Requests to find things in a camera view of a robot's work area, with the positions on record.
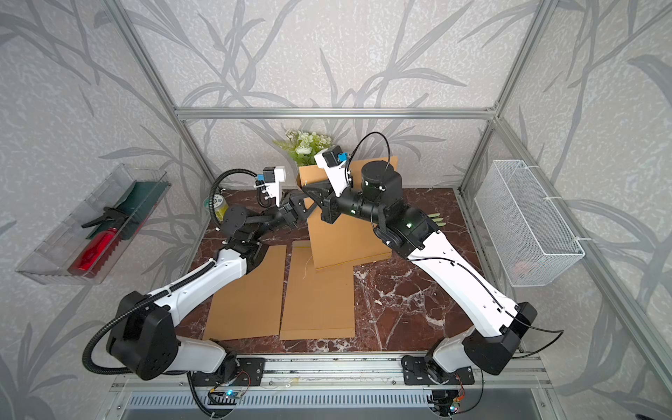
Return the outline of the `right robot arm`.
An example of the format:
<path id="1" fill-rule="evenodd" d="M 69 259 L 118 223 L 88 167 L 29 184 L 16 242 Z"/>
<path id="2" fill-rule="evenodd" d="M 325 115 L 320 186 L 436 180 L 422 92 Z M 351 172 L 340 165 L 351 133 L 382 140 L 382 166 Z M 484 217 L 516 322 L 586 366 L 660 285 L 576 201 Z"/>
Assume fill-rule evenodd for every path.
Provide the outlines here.
<path id="1" fill-rule="evenodd" d="M 460 306 L 472 327 L 444 338 L 425 356 L 426 374 L 437 384 L 460 369 L 476 367 L 498 376 L 518 359 L 522 338 L 534 328 L 537 310 L 499 292 L 455 250 L 439 224 L 403 197 L 403 180 L 390 159 L 364 164 L 360 188 L 354 187 L 353 155 L 332 145 L 316 153 L 324 181 L 302 190 L 321 211 L 323 222 L 341 216 L 366 221 L 374 235 L 399 257 L 427 273 Z"/>

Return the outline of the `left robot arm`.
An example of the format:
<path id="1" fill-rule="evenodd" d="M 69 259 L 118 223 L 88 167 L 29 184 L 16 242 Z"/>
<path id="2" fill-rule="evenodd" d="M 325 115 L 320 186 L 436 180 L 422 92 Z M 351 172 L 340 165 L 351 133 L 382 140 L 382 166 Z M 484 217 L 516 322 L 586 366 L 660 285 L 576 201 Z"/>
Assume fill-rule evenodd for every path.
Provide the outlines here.
<path id="1" fill-rule="evenodd" d="M 261 213 L 245 206 L 231 206 L 222 216 L 215 212 L 215 194 L 220 184 L 233 175 L 255 180 Z M 212 419 L 224 418 L 201 401 L 195 384 L 198 373 L 211 376 L 215 384 L 230 384 L 243 372 L 236 355 L 213 341 L 180 337 L 176 327 L 197 306 L 226 285 L 258 268 L 268 251 L 262 241 L 269 232 L 297 227 L 313 211 L 306 206 L 306 194 L 283 194 L 285 180 L 279 167 L 267 167 L 261 174 L 247 169 L 224 171 L 208 194 L 208 212 L 215 227 L 227 236 L 223 247 L 206 263 L 169 285 L 148 294 L 131 292 L 117 307 L 117 315 L 94 334 L 82 353 L 82 365 L 100 376 L 135 374 L 149 381 L 159 376 L 185 374 L 194 402 Z"/>

